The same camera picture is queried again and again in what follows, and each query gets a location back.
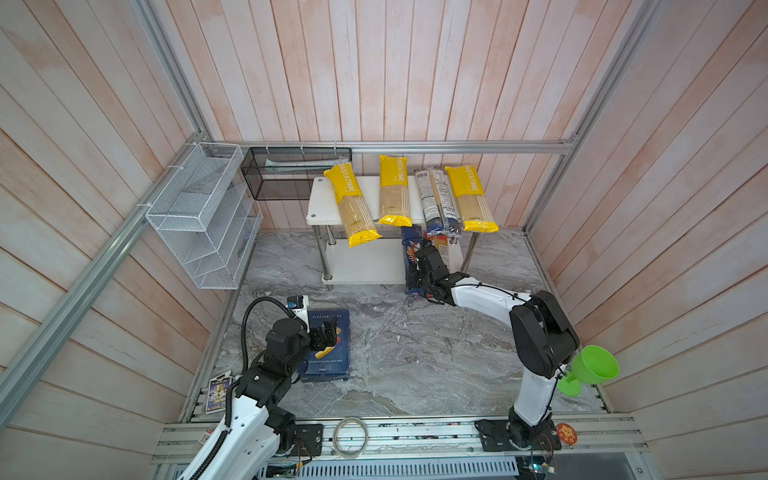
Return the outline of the blue Barilla pasta box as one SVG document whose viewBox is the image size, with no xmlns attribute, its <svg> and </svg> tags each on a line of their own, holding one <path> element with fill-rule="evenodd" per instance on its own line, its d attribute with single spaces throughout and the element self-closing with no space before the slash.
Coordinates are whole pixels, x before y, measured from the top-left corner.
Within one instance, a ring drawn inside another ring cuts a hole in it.
<svg viewBox="0 0 768 480">
<path fill-rule="evenodd" d="M 304 382 L 347 380 L 350 376 L 350 315 L 348 310 L 318 309 L 308 311 L 309 326 L 322 327 L 336 320 L 336 344 L 322 351 L 310 352 L 299 369 Z"/>
</svg>

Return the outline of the narrow blue Barilla spaghetti box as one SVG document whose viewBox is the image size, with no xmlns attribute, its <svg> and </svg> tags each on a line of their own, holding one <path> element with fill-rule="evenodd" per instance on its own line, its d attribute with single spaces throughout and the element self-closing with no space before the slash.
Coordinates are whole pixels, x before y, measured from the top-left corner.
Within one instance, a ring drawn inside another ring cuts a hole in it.
<svg viewBox="0 0 768 480">
<path fill-rule="evenodd" d="M 415 253 L 419 250 L 421 246 L 421 241 L 423 239 L 422 228 L 419 225 L 413 225 L 411 227 L 402 227 L 401 237 L 402 237 L 402 246 L 403 246 L 403 252 L 404 252 L 404 265 L 406 270 L 406 267 L 408 265 L 412 265 L 412 264 L 417 265 Z M 419 293 L 407 293 L 406 287 L 405 287 L 405 293 L 410 296 L 423 297 L 425 295 L 425 292 L 421 287 L 420 287 Z"/>
</svg>

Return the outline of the dark blue spaghetti bag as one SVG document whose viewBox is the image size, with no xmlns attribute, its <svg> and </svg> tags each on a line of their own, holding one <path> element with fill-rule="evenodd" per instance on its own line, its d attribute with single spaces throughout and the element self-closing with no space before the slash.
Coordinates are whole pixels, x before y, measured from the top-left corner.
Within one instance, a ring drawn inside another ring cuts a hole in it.
<svg viewBox="0 0 768 480">
<path fill-rule="evenodd" d="M 420 170 L 415 173 L 415 180 L 427 235 L 459 238 L 462 235 L 460 215 L 448 175 L 439 169 Z"/>
</svg>

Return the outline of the yellow spaghetti bag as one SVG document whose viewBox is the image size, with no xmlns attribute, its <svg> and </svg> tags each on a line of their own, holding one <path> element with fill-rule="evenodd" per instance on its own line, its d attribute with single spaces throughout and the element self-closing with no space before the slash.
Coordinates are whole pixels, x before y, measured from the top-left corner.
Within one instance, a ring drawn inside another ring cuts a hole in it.
<svg viewBox="0 0 768 480">
<path fill-rule="evenodd" d="M 324 172 L 331 182 L 348 245 L 354 248 L 381 238 L 360 189 L 351 163 L 333 166 Z"/>
<path fill-rule="evenodd" d="M 407 159 L 380 156 L 379 223 L 411 227 Z"/>
<path fill-rule="evenodd" d="M 474 165 L 445 168 L 458 206 L 463 230 L 477 233 L 499 231 Z"/>
</svg>

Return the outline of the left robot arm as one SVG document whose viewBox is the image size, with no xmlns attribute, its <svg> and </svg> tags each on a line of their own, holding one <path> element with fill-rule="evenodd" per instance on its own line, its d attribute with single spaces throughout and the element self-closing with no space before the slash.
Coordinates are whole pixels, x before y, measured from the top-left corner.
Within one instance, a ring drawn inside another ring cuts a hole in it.
<svg viewBox="0 0 768 480">
<path fill-rule="evenodd" d="M 265 348 L 249 357 L 247 324 L 254 308 L 264 302 L 277 306 L 283 317 L 266 335 Z M 253 300 L 245 310 L 240 331 L 241 375 L 225 389 L 224 417 L 181 479 L 254 479 L 277 454 L 295 454 L 288 468 L 296 474 L 320 453 L 322 427 L 300 427 L 294 414 L 279 403 L 298 380 L 300 367 L 311 352 L 337 343 L 337 321 L 309 325 L 308 297 L 289 296 L 282 302 L 269 296 Z"/>
</svg>

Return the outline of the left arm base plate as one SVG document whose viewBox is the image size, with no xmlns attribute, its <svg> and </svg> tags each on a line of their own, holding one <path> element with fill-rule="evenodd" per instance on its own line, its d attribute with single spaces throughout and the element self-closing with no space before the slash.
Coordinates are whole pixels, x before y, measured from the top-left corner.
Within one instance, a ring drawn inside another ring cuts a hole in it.
<svg viewBox="0 0 768 480">
<path fill-rule="evenodd" d="M 324 426 L 320 423 L 291 425 L 280 433 L 277 456 L 319 457 L 323 438 Z"/>
</svg>

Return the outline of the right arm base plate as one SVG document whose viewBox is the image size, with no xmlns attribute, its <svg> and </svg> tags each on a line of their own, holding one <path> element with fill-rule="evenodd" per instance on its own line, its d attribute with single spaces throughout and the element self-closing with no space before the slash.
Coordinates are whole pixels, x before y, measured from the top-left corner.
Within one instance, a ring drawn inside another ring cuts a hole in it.
<svg viewBox="0 0 768 480">
<path fill-rule="evenodd" d="M 530 427 L 522 421 L 481 419 L 474 422 L 484 452 L 560 450 L 555 424 L 546 419 Z"/>
</svg>

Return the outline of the red spaghetti bag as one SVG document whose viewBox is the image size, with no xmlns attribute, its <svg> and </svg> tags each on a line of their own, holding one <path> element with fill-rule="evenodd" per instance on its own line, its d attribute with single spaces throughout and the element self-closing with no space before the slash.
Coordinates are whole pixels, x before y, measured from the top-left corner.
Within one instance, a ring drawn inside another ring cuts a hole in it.
<svg viewBox="0 0 768 480">
<path fill-rule="evenodd" d="M 430 238 L 432 244 L 438 250 L 443 263 L 446 266 L 450 265 L 450 245 L 448 238 L 445 235 L 436 235 Z"/>
</svg>

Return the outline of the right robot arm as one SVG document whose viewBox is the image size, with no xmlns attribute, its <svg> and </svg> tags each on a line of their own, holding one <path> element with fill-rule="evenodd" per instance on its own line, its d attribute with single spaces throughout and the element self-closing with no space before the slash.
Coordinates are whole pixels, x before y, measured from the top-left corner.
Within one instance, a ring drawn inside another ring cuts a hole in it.
<svg viewBox="0 0 768 480">
<path fill-rule="evenodd" d="M 511 327 L 523 377 L 505 427 L 476 423 L 483 435 L 528 450 L 554 427 L 551 402 L 558 376 L 580 347 L 580 339 L 555 296 L 511 292 L 482 283 L 464 272 L 450 272 L 438 249 L 422 240 L 415 263 L 406 270 L 406 285 L 438 304 L 473 310 Z"/>
</svg>

